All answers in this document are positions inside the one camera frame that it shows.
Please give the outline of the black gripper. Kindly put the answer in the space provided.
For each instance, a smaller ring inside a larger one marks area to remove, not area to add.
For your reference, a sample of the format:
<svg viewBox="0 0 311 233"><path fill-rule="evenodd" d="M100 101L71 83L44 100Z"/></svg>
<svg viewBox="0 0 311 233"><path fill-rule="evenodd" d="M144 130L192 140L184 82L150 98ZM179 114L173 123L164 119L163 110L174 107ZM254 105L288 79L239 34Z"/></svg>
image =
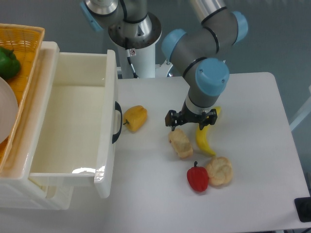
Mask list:
<svg viewBox="0 0 311 233"><path fill-rule="evenodd" d="M165 125L174 131L177 126L186 123L199 123L199 130L203 130L208 125L214 125L217 120L216 108L211 109L208 113L193 113L186 106L183 106L181 112L169 110L165 116Z"/></svg>

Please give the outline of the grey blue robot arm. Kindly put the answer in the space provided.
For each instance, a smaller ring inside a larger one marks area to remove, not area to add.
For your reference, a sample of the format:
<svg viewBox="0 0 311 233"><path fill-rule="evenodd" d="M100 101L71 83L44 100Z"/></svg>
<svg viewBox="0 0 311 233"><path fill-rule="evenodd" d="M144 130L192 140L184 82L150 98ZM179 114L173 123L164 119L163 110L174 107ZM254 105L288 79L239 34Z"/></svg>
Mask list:
<svg viewBox="0 0 311 233"><path fill-rule="evenodd" d="M167 62L190 87L181 111L170 110L165 117L166 126L172 129L186 123L197 123L203 129L216 122L212 107L226 87L229 70L215 55L248 32L245 16L230 12L222 0L193 0L191 5L201 29L193 34L176 29L162 37L161 23L148 11L145 0L84 0L80 4L93 30L108 30L125 79L155 77L155 45L162 41Z"/></svg>

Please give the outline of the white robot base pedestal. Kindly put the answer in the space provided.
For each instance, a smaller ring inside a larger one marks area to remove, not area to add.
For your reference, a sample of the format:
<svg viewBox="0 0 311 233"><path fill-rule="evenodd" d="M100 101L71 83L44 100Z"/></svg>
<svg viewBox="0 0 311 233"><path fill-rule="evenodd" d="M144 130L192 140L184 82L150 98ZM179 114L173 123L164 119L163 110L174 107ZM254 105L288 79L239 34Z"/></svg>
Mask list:
<svg viewBox="0 0 311 233"><path fill-rule="evenodd" d="M118 74L122 79L171 77L173 64L165 60L156 63L156 43L142 49L125 49L117 45L120 67Z"/></svg>

